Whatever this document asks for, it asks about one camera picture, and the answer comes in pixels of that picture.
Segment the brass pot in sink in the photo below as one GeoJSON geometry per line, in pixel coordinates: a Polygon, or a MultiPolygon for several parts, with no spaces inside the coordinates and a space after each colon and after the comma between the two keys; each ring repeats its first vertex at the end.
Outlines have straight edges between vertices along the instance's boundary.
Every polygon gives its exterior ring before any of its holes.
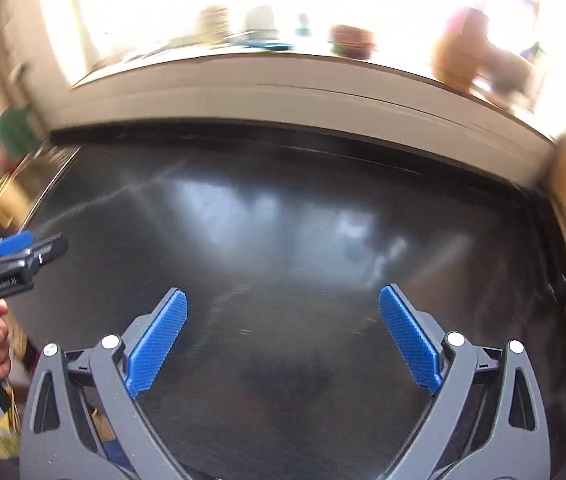
{"type": "Polygon", "coordinates": [[[31,200],[24,188],[9,174],[0,180],[0,228],[17,232],[27,222],[31,200]]]}

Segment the stainless steel sink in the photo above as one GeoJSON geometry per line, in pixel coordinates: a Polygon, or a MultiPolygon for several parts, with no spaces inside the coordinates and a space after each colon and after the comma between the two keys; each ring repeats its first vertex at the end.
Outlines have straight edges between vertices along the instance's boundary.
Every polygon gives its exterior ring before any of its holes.
{"type": "Polygon", "coordinates": [[[9,174],[27,192],[31,200],[31,211],[27,222],[17,232],[0,228],[0,237],[11,236],[29,226],[30,221],[42,205],[45,197],[51,193],[60,178],[66,174],[80,148],[59,148],[44,144],[34,154],[27,155],[9,174]]]}

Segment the green dish cloth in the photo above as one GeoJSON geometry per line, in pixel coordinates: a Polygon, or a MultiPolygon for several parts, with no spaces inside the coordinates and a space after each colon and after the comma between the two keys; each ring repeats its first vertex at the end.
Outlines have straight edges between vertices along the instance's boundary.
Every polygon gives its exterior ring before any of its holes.
{"type": "Polygon", "coordinates": [[[38,151],[41,141],[32,130],[30,107],[7,107],[0,116],[0,148],[10,160],[21,160],[38,151]]]}

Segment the teal object on windowsill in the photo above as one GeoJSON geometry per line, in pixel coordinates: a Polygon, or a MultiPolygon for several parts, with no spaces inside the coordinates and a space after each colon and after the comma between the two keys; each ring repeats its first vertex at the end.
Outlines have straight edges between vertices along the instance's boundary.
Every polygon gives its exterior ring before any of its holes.
{"type": "Polygon", "coordinates": [[[267,36],[265,30],[245,30],[228,36],[232,46],[243,49],[264,50],[269,52],[289,52],[293,46],[288,42],[267,36]]]}

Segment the wooden cylinder container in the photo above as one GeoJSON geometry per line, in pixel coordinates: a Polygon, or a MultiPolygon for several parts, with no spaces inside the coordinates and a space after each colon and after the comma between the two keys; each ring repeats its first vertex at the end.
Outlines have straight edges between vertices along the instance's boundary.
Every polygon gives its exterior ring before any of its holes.
{"type": "Polygon", "coordinates": [[[432,73],[452,90],[469,94],[477,74],[488,66],[496,50],[488,39],[488,16],[475,8],[461,9],[435,46],[432,73]]]}

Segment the brown potted plant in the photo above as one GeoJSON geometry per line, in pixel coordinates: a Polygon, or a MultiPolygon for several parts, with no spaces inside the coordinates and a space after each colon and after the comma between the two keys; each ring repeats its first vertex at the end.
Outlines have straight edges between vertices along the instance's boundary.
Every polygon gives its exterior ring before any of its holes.
{"type": "Polygon", "coordinates": [[[372,32],[348,25],[336,25],[331,29],[332,52],[342,58],[368,60],[374,50],[372,32]]]}

